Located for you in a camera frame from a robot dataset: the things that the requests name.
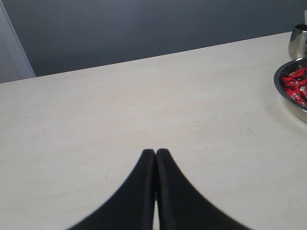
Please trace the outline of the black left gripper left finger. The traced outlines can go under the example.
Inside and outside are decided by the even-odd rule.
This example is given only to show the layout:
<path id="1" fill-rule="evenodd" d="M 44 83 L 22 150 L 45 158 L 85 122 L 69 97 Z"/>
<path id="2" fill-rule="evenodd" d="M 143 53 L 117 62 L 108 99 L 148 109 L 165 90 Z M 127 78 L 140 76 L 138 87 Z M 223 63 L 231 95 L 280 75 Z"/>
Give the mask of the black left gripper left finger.
<path id="1" fill-rule="evenodd" d="M 120 188 L 71 230 L 151 230 L 156 193 L 156 155 L 142 151 Z"/>

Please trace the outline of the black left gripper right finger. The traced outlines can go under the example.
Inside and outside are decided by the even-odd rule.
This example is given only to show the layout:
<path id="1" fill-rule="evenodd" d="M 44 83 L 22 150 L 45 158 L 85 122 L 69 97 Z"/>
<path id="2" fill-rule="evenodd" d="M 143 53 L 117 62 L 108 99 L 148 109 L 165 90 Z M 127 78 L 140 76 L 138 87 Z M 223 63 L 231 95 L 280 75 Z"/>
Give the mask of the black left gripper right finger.
<path id="1" fill-rule="evenodd" d="M 247 230 L 203 197 L 167 149 L 156 153 L 157 205 L 161 230 Z"/>

